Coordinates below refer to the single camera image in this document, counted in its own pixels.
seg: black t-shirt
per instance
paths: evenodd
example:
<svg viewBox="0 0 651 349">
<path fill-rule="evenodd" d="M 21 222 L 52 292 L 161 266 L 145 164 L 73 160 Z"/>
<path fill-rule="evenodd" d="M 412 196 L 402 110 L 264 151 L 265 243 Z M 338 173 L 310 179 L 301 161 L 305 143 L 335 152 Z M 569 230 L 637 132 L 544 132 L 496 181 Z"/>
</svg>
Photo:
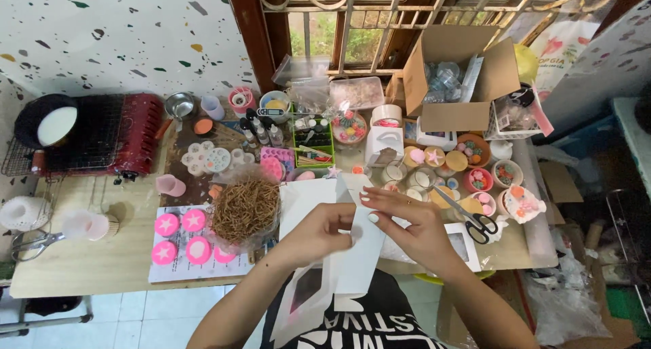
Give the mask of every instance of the black t-shirt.
<svg viewBox="0 0 651 349">
<path fill-rule="evenodd" d="M 273 349 L 269 342 L 273 324 L 281 304 L 287 282 L 273 299 L 267 310 L 262 330 L 261 349 Z M 335 312 L 334 303 L 323 314 L 318 328 L 299 335 L 283 349 L 390 349 L 390 348 L 446 348 L 427 336 L 420 328 L 407 297 L 389 274 L 375 270 L 369 293 L 355 299 L 364 307 L 363 312 Z"/>
</svg>

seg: brown crinkle paper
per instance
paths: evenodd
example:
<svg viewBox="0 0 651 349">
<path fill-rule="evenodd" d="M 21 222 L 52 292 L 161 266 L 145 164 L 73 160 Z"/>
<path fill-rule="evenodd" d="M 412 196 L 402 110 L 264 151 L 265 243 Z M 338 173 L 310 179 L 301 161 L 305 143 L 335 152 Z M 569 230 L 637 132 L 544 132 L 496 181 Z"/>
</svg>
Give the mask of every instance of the brown crinkle paper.
<svg viewBox="0 0 651 349">
<path fill-rule="evenodd" d="M 269 179 L 259 164 L 242 165 L 222 178 L 227 185 L 213 202 L 211 228 L 240 252 L 260 248 L 278 226 L 277 181 Z"/>
</svg>

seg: tape roll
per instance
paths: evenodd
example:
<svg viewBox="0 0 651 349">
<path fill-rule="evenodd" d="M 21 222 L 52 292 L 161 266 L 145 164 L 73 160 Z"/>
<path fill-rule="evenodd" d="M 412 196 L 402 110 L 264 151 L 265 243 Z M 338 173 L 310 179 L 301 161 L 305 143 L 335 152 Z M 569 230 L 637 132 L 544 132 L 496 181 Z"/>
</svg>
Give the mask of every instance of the tape roll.
<svg viewBox="0 0 651 349">
<path fill-rule="evenodd" d="M 385 128 L 402 127 L 402 109 L 396 104 L 383 104 L 373 109 L 370 116 L 372 126 Z"/>
</svg>

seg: hand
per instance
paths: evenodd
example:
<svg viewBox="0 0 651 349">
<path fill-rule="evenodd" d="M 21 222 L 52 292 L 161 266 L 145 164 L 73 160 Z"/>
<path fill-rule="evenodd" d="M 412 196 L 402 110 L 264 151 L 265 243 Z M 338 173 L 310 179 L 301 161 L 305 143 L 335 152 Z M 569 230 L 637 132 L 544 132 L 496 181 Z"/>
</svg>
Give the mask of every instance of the hand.
<svg viewBox="0 0 651 349">
<path fill-rule="evenodd" d="M 443 278 L 459 269 L 459 263 L 466 267 L 452 247 L 445 232 L 441 210 L 435 203 L 420 202 L 375 187 L 364 187 L 361 197 L 362 205 L 378 210 L 372 212 L 369 219 L 376 215 L 378 228 L 427 270 Z M 391 219 L 394 216 L 411 222 L 411 226 L 402 228 Z"/>
<path fill-rule="evenodd" d="M 270 254 L 288 269 L 295 270 L 353 247 L 350 235 L 338 230 L 350 230 L 355 209 L 353 203 L 318 204 Z"/>
</svg>

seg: scissors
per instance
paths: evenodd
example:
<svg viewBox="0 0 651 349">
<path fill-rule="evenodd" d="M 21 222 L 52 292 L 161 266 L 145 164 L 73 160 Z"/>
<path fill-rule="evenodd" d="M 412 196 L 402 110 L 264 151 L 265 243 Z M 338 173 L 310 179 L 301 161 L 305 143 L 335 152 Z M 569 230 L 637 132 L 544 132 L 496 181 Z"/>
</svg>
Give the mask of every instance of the scissors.
<svg viewBox="0 0 651 349">
<path fill-rule="evenodd" d="M 441 197 L 448 204 L 450 204 L 454 209 L 456 209 L 457 212 L 461 213 L 465 217 L 466 229 L 468 230 L 468 234 L 470 235 L 470 237 L 472 237 L 472 239 L 475 240 L 476 243 L 480 245 L 486 245 L 490 240 L 488 235 L 493 235 L 497 233 L 498 230 L 497 223 L 495 223 L 495 221 L 490 219 L 487 215 L 467 212 L 457 202 L 452 200 L 450 196 L 447 196 L 447 194 L 441 191 L 441 189 L 434 186 L 434 190 L 436 190 L 436 192 L 439 193 L 439 195 L 441 195 Z"/>
<path fill-rule="evenodd" d="M 63 235 L 63 232 L 59 233 L 49 233 L 49 232 L 44 232 L 41 229 L 37 229 L 34 231 L 30 232 L 35 232 L 37 233 L 37 237 L 30 240 L 30 241 L 25 241 L 23 242 L 23 238 L 25 236 L 26 232 L 22 232 L 16 237 L 11 242 L 11 250 L 12 254 L 11 257 L 15 261 L 30 261 L 32 259 L 37 258 L 45 249 L 47 246 L 52 245 L 56 241 L 61 241 L 62 239 L 65 239 L 66 236 Z M 30 250 L 38 250 L 37 253 L 30 257 L 30 258 L 20 258 L 18 255 L 23 252 L 23 251 L 30 251 Z"/>
</svg>

